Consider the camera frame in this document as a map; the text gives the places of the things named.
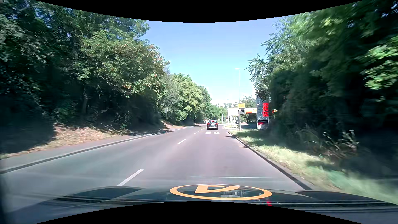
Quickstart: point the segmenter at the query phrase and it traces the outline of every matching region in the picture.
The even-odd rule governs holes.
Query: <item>pole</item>
[[[240,103],[240,69],[239,69],[239,103]],[[239,111],[239,131],[240,131],[240,111]]]

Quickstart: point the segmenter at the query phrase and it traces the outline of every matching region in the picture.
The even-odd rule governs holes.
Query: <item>red digital price display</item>
[[[268,103],[263,103],[263,116],[268,117]]]

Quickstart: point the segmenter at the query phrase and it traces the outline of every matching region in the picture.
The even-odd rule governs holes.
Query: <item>windshield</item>
[[[225,22],[64,5],[0,0],[0,205],[17,223],[69,214],[32,207],[57,197],[398,204],[397,1]]]

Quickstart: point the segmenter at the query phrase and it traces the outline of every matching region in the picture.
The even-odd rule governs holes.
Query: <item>grassy verge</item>
[[[367,179],[358,173],[332,170],[333,163],[327,158],[309,155],[272,144],[272,140],[258,130],[229,131],[270,159],[300,175],[326,191],[338,191],[361,195],[398,204],[398,188],[389,183]]]

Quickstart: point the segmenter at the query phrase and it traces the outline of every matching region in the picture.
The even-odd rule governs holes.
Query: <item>curb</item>
[[[271,164],[273,167],[275,167],[277,170],[279,170],[281,173],[283,173],[285,176],[290,178],[292,181],[294,181],[296,184],[298,184],[300,187],[304,188],[306,191],[318,191],[321,190],[319,187],[313,185],[312,183],[306,181],[306,180],[301,180],[302,178],[296,174],[293,174],[290,172],[290,170],[284,168],[282,165],[278,164],[275,161],[272,161],[270,158],[268,158],[266,155],[262,154],[261,152],[251,148],[248,144],[244,143],[237,137],[235,137],[233,134],[231,134],[229,131],[228,133],[232,135],[236,140],[238,140],[240,143],[242,143],[244,146],[252,150],[254,153],[256,153],[258,156],[260,156],[262,159],[267,161],[269,164]]]
[[[147,137],[147,136],[156,135],[158,133],[160,133],[160,132],[154,132],[154,133],[145,134],[145,135],[139,136],[139,137],[132,137],[132,138],[128,138],[128,139],[124,139],[124,140],[120,140],[120,141],[114,141],[114,142],[105,143],[105,144],[102,144],[102,145],[88,147],[88,148],[85,148],[85,149],[79,149],[79,150],[76,150],[76,151],[73,151],[73,152],[70,152],[70,153],[66,153],[66,154],[50,157],[50,158],[47,158],[47,159],[36,160],[36,161],[30,162],[30,163],[27,163],[27,164],[18,165],[18,166],[14,166],[14,167],[10,167],[10,168],[4,169],[4,170],[0,170],[0,174],[8,173],[8,172],[11,172],[11,171],[14,171],[14,170],[18,170],[18,169],[22,169],[22,168],[25,168],[25,167],[30,167],[30,166],[33,166],[33,165],[36,165],[36,164],[40,164],[40,163],[44,163],[44,162],[48,162],[48,161],[51,161],[51,160],[63,158],[63,157],[66,157],[66,156],[78,154],[78,153],[81,153],[81,152],[86,152],[86,151],[89,151],[89,150],[98,149],[98,148],[102,148],[102,147],[109,146],[109,145],[115,145],[115,144],[122,143],[122,142],[125,142],[125,141],[131,141],[131,140],[134,140],[134,139],[139,139],[139,138],[144,138],[144,137]]]

